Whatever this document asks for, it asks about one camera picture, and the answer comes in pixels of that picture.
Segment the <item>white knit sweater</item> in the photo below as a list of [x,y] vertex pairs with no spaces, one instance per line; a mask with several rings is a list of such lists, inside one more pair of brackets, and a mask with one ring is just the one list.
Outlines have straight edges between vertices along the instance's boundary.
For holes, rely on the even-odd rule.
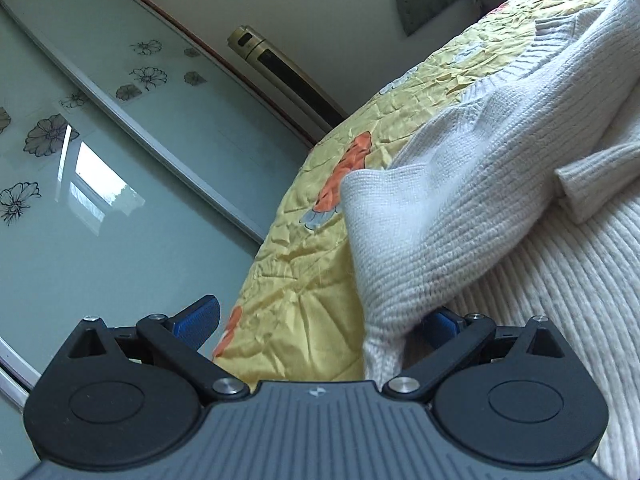
[[597,462],[639,474],[639,0],[538,22],[529,47],[341,184],[364,374],[439,307],[548,315],[610,408]]

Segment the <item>yellow carrot print quilt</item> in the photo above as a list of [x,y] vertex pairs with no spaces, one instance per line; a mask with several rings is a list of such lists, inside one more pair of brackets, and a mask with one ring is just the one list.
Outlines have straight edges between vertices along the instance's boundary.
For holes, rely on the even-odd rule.
[[538,22],[606,0],[510,0],[382,89],[311,151],[232,309],[214,360],[249,385],[368,379],[364,312],[342,209],[354,171],[384,170],[477,81],[512,64]]

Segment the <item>glass floral wardrobe sliding doors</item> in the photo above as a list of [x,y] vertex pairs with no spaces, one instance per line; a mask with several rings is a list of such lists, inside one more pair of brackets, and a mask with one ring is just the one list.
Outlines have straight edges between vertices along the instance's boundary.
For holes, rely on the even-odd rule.
[[140,0],[1,0],[1,341],[229,313],[308,145]]

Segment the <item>gold tower air conditioner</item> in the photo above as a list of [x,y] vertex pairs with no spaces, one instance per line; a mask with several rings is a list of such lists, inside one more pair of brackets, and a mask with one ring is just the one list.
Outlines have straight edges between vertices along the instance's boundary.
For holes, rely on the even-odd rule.
[[238,57],[233,69],[307,143],[322,139],[347,118],[308,74],[254,28],[241,25],[227,39]]

